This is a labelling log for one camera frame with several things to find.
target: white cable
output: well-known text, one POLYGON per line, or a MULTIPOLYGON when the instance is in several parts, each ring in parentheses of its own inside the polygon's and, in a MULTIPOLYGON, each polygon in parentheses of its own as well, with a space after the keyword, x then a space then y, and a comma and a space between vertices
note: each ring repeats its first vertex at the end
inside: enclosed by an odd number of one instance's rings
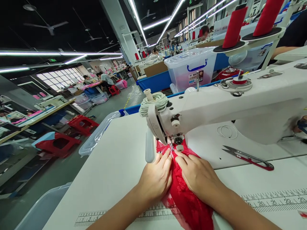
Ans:
POLYGON ((139 110, 141 117, 147 117, 148 108, 150 104, 155 104, 159 112, 163 112, 164 110, 166 110, 168 98, 165 96, 165 94, 153 93, 152 96, 154 99, 153 101, 149 101, 147 97, 143 99, 139 110))
POLYGON ((218 133, 219 136, 225 137, 225 138, 228 138, 228 139, 236 139, 236 138, 238 137, 238 131, 237 131, 234 127, 228 126, 228 125, 218 127, 218 128, 216 129, 216 132, 218 133), (231 136, 232 136, 232 131, 231 131, 231 129, 228 128, 228 127, 232 128, 232 129, 236 132, 236 136, 235 136, 235 137, 233 137, 233 138, 231 137, 231 136), (227 129, 230 131, 230 136, 225 136, 225 135, 222 133, 222 128, 227 128, 227 129))

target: coiled cord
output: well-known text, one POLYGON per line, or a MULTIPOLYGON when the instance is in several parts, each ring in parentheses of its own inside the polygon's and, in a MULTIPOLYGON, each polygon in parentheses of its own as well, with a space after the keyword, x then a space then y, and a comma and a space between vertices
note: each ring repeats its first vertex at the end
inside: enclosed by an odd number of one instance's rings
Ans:
POLYGON ((165 94, 163 94, 163 93, 153 93, 152 96, 153 96, 153 99, 154 99, 153 101, 149 101, 147 99, 147 97, 143 99, 143 101, 141 103, 140 110, 139 110, 141 117, 147 117, 148 116, 148 108, 149 108, 149 105, 151 105, 151 104, 156 105, 158 112, 163 112, 166 109, 168 99, 165 96, 165 94))

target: stool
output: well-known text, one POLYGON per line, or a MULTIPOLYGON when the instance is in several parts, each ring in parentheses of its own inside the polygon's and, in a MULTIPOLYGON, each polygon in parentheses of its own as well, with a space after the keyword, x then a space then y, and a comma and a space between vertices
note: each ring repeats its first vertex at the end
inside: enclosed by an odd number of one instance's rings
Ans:
POLYGON ((95 121, 92 121, 91 119, 83 115, 75 116, 67 124, 70 127, 75 128, 77 131, 79 131, 84 136, 90 136, 91 129, 99 126, 98 123, 96 123, 95 121))
POLYGON ((65 134, 50 132, 33 142, 32 146, 55 157, 66 158, 75 144, 79 145, 81 141, 65 134))
POLYGON ((109 87, 109 91, 112 96, 118 95, 120 92, 120 90, 115 85, 112 85, 111 87, 109 87))

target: red plastic stool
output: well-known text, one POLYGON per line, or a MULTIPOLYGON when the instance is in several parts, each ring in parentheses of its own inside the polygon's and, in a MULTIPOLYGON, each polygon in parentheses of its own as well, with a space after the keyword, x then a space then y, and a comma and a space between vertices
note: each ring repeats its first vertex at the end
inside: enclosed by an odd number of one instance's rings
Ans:
POLYGON ((65 134, 55 133, 54 140, 40 141, 35 144, 35 147, 55 157, 66 158, 71 154, 70 150, 75 144, 79 145, 81 141, 65 134))
POLYGON ((70 127, 75 128, 84 136, 91 135, 91 129, 98 127, 99 124, 83 115, 77 115, 67 123, 70 127))
POLYGON ((112 85, 111 87, 109 87, 109 91, 112 96, 118 95, 120 92, 120 90, 115 85, 112 85))

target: factory floor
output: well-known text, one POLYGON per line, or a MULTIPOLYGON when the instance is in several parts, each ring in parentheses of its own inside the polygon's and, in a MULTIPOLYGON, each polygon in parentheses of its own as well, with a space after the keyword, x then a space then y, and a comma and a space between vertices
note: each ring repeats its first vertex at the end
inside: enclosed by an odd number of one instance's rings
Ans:
MULTIPOLYGON (((121 90, 119 95, 111 97, 104 104, 96 105, 86 115, 95 115, 97 123, 110 113, 140 104, 144 94, 133 78, 127 80, 128 88, 121 90)), ((14 230, 34 203, 52 188, 72 182, 82 168, 88 156, 80 157, 79 147, 66 159, 50 160, 34 178, 21 190, 22 196, 14 199, 0 200, 0 229, 14 230)))

